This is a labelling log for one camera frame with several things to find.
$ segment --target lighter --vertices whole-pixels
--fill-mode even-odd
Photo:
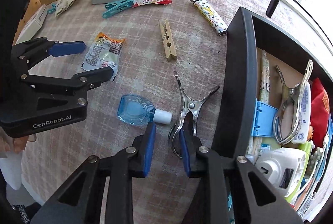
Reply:
[[[209,21],[218,35],[227,33],[228,25],[206,0],[190,0],[200,13]]]

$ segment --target metal clothespin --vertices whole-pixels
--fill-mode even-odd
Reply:
[[[181,82],[180,82],[180,80],[178,78],[178,75],[177,75],[176,71],[174,71],[174,76],[177,79],[177,84],[178,84],[178,87],[179,87],[180,97],[181,97],[181,100],[183,102],[183,108],[182,108],[182,110],[180,112],[178,122],[170,129],[168,140],[169,140],[169,143],[171,145],[171,148],[172,148],[172,151],[174,152],[174,154],[176,156],[178,156],[179,158],[181,158],[180,154],[177,152],[177,150],[175,148],[175,141],[176,141],[176,137],[179,136],[179,132],[181,131],[181,129],[184,126],[184,120],[185,120],[186,115],[188,113],[191,113],[192,116],[193,116],[193,131],[192,131],[192,135],[196,137],[197,136],[197,133],[196,133],[196,123],[198,121],[198,116],[199,116],[200,109],[201,109],[202,105],[206,102],[206,100],[208,98],[210,98],[211,95],[213,95],[214,93],[217,92],[217,90],[220,88],[220,86],[215,86],[209,92],[209,94],[206,97],[204,97],[203,99],[194,101],[194,100],[190,99],[186,95],[186,93],[184,92],[184,89],[183,89],[183,87],[181,85]]]
[[[102,14],[102,17],[107,19],[115,14],[131,8],[134,5],[134,0],[119,0],[104,5],[105,9],[108,9]]]
[[[162,22],[159,21],[159,28],[161,29],[166,60],[177,60],[176,47],[174,46],[174,39],[172,37],[169,20],[165,20],[165,27]]]
[[[299,115],[300,115],[300,110],[301,110],[302,98],[303,98],[305,86],[312,73],[312,69],[313,69],[313,62],[312,62],[312,60],[309,60],[307,66],[306,66],[306,69],[305,69],[305,74],[304,74],[302,82],[299,83],[299,85],[297,85],[294,88],[289,88],[284,81],[284,77],[282,75],[280,68],[276,65],[276,70],[280,76],[281,83],[282,83],[282,103],[273,119],[273,133],[274,133],[274,136],[275,136],[277,142],[281,145],[291,142],[292,139],[297,134],[297,132],[299,131],[299,127],[301,125]],[[282,136],[281,136],[282,119],[283,119],[284,112],[289,104],[293,104],[293,106],[294,106],[294,114],[293,114],[291,131],[289,132],[287,137],[282,138]]]

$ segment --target white box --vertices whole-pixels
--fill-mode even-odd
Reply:
[[[23,27],[16,44],[26,42],[32,39],[32,37],[42,27],[45,17],[47,15],[46,5],[43,4],[40,9],[29,19],[27,24]]]

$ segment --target wooden clothespin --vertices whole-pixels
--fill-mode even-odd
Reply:
[[[161,29],[166,60],[167,61],[171,61],[172,59],[177,60],[176,47],[174,46],[174,39],[172,38],[169,20],[166,19],[165,27],[162,24],[162,22],[159,21],[159,27]]]

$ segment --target blue plastic clothespin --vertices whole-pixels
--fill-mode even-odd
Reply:
[[[47,13],[48,13],[48,14],[52,14],[52,13],[55,12],[55,10],[56,10],[56,4],[55,4],[55,3],[52,3],[51,6],[52,6],[52,7],[51,7],[50,9],[47,10]]]
[[[134,0],[119,0],[107,3],[104,7],[108,10],[102,14],[102,17],[107,19],[108,17],[112,17],[121,11],[131,8],[133,5]]]

